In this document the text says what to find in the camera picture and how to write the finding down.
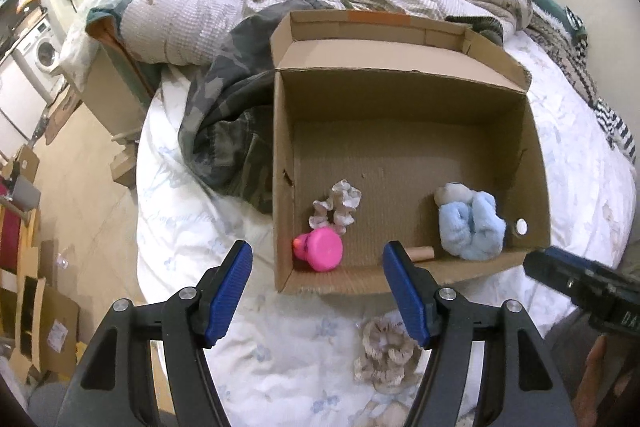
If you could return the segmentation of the person's right hand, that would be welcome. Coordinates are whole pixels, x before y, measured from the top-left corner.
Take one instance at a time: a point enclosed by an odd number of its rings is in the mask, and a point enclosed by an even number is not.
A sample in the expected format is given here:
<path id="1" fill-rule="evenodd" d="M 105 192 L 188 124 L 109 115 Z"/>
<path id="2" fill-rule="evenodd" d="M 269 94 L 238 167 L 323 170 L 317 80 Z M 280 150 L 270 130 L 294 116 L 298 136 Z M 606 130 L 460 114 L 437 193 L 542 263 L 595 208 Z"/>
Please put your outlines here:
<path id="1" fill-rule="evenodd" d="M 606 352 L 606 336 L 598 337 L 585 361 L 582 375 L 572 407 L 578 427 L 593 427 L 598 418 L 597 397 L 603 374 L 603 359 Z"/>

